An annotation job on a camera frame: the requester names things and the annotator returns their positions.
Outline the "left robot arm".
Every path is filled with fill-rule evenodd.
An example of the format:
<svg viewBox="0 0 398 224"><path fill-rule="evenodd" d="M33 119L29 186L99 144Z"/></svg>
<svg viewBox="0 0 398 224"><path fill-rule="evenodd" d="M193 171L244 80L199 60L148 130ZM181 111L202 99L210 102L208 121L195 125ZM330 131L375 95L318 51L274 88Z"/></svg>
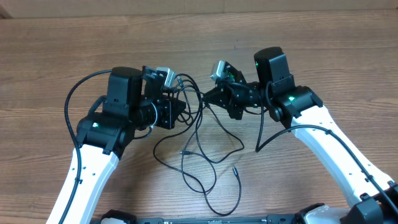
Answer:
<svg viewBox="0 0 398 224"><path fill-rule="evenodd" d="M89 223L109 177L135 132L157 126L173 129L186 104L171 96L177 74L168 67L142 69L114 67L108 89L73 129L64 116L74 150L67 178L50 213L48 223Z"/></svg>

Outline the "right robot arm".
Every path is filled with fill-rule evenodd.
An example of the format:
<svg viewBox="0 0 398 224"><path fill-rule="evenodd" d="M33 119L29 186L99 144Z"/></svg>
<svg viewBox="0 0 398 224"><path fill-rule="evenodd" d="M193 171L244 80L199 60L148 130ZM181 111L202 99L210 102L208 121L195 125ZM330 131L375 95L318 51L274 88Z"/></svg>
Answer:
<svg viewBox="0 0 398 224"><path fill-rule="evenodd" d="M228 62L213 70L214 89L204 101L239 120L248 107L283 125L318 158L341 189L347 208L315 203L290 215L268 215L267 223L396 223L397 183L367 159L307 86L296 85L280 47L255 53L258 80L248 83Z"/></svg>

